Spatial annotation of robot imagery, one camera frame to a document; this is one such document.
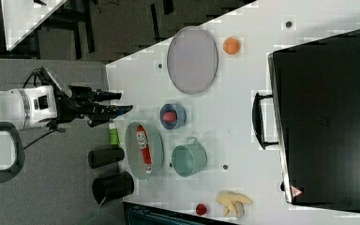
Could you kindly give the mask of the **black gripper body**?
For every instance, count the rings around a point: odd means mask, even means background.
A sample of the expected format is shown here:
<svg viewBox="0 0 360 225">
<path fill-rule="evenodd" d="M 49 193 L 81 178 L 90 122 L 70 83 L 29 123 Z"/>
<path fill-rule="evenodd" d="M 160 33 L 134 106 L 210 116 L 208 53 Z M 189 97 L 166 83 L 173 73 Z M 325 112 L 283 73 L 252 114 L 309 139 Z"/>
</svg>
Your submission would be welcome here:
<svg viewBox="0 0 360 225">
<path fill-rule="evenodd" d="M 50 71 L 45 71 L 45 78 L 53 88 L 57 110 L 57 116 L 48 123 L 48 128 L 57 128 L 60 124 L 70 123 L 75 119 L 85 119 L 90 128 L 98 125 L 94 121 L 94 113 L 98 105 L 99 89 L 64 85 Z"/>
</svg>

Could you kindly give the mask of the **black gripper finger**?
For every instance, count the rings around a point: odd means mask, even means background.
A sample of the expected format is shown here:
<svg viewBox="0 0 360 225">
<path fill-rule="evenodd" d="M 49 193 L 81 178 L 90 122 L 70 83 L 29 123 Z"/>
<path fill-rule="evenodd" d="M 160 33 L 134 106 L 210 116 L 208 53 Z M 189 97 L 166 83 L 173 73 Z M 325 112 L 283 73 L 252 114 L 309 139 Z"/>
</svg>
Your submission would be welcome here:
<svg viewBox="0 0 360 225">
<path fill-rule="evenodd" d="M 121 93 L 113 93 L 109 91 L 103 91 L 100 89 L 96 90 L 96 101 L 107 101 L 107 100 L 117 100 L 122 97 Z"/>
<path fill-rule="evenodd" d="M 128 106 L 98 106 L 93 111 L 91 119 L 92 124 L 105 124 L 118 116 L 129 113 L 133 109 L 132 105 Z"/>
</svg>

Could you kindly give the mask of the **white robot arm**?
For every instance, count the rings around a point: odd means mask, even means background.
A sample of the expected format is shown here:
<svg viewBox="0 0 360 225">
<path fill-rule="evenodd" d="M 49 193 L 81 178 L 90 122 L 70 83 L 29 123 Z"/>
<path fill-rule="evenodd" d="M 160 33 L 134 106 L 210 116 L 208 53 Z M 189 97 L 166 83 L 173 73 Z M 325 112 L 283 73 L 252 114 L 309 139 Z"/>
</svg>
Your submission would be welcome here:
<svg viewBox="0 0 360 225">
<path fill-rule="evenodd" d="M 34 86 L 0 91 L 0 122 L 10 123 L 18 130 L 57 129 L 75 119 L 84 119 L 93 128 L 133 109 L 131 105 L 107 103 L 119 99 L 120 93 L 65 85 L 45 67 L 34 69 L 26 80 Z"/>
</svg>

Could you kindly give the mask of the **black white robot base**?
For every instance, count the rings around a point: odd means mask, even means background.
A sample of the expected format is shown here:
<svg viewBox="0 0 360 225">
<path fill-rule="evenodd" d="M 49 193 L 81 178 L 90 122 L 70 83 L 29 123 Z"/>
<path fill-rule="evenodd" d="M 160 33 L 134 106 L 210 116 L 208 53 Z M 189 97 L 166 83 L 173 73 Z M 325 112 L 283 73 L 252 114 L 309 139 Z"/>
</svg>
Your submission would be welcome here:
<svg viewBox="0 0 360 225">
<path fill-rule="evenodd" d="M 0 122 L 0 183 L 13 179 L 23 168 L 25 154 L 18 130 Z"/>
</svg>

